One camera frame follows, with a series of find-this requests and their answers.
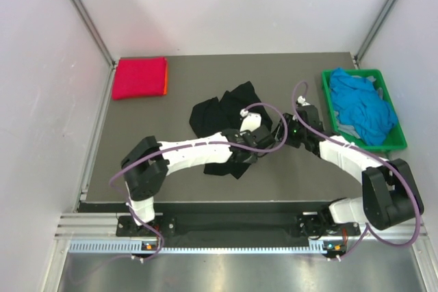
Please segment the black t-shirt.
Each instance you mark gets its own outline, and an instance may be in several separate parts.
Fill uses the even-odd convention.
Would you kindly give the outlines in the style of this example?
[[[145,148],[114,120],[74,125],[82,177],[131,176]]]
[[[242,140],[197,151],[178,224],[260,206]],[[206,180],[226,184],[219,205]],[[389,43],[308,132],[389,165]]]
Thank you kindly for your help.
[[[239,130],[240,111],[260,102],[253,84],[247,81],[231,91],[226,91],[220,100],[213,97],[193,106],[189,123],[197,138],[208,137],[225,129]],[[252,110],[261,115],[262,124],[268,129],[272,128],[272,120],[264,107],[255,107]],[[239,179],[249,166],[245,163],[210,163],[205,165],[203,173],[212,176],[230,174]]]

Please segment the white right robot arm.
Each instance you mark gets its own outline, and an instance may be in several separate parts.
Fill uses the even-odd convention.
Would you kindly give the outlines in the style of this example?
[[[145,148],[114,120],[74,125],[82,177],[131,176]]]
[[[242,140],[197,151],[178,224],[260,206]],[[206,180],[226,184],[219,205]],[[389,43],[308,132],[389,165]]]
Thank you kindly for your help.
[[[320,228],[333,235],[345,223],[370,224],[385,230],[411,219],[419,219],[424,204],[409,164],[402,159],[388,160],[366,154],[341,135],[323,138],[324,127],[313,105],[285,114],[286,144],[304,146],[320,159],[336,165],[361,185],[362,196],[335,200],[319,218]]]

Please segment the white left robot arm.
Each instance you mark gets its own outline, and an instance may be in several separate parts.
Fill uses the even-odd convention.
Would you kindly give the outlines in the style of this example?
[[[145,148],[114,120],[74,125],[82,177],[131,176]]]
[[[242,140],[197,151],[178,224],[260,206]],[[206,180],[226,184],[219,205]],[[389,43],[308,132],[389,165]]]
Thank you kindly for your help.
[[[225,129],[209,137],[184,142],[158,142],[145,137],[121,161],[128,189],[131,226],[141,235],[155,227],[154,196],[165,178],[180,170],[211,163],[250,165],[260,153],[272,150],[278,139],[265,125],[250,129]]]

